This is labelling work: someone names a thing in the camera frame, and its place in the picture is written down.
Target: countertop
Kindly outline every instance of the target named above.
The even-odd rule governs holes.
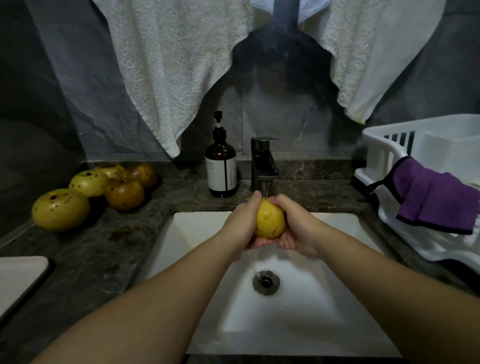
[[[56,337],[99,306],[126,291],[145,263],[162,227],[176,211],[231,211],[251,195],[250,181],[237,193],[218,199],[205,180],[163,181],[136,212],[106,208],[90,227],[56,235],[31,227],[0,249],[0,256],[42,255],[51,262],[48,275],[0,327],[0,362],[29,363]],[[278,180],[282,192],[311,212],[352,212],[367,224],[402,264],[473,293],[448,269],[427,262],[377,217],[373,207],[348,180]],[[302,363],[318,359],[303,358]],[[193,363],[239,363],[222,356],[186,358]],[[300,363],[295,358],[251,357],[252,363]]]

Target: faucet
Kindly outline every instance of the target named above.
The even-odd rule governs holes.
[[[278,169],[270,152],[270,141],[278,140],[270,136],[256,136],[252,145],[252,191],[262,191],[268,197],[268,185],[278,178]]]

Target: hand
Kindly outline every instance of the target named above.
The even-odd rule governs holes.
[[[257,214],[262,202],[262,194],[255,191],[247,203],[239,204],[227,218],[219,234],[224,235],[236,247],[237,252],[243,249],[254,249],[273,244],[273,241],[256,238],[253,232],[257,226]]]
[[[270,202],[281,207],[287,213],[288,227],[275,240],[277,246],[282,249],[295,250],[305,256],[318,257],[315,241],[318,230],[324,223],[284,194],[271,197]]]

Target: purple cloth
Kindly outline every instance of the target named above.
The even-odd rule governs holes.
[[[404,157],[383,181],[372,184],[372,188],[379,184],[384,184],[401,204],[398,220],[437,231],[473,233],[480,191],[450,173],[435,172],[412,157]]]

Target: soap dispenser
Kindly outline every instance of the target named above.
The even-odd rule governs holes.
[[[215,111],[213,117],[217,126],[213,129],[214,143],[205,151],[208,189],[214,197],[229,197],[237,187],[237,152],[227,144],[227,132],[223,126],[222,112]]]

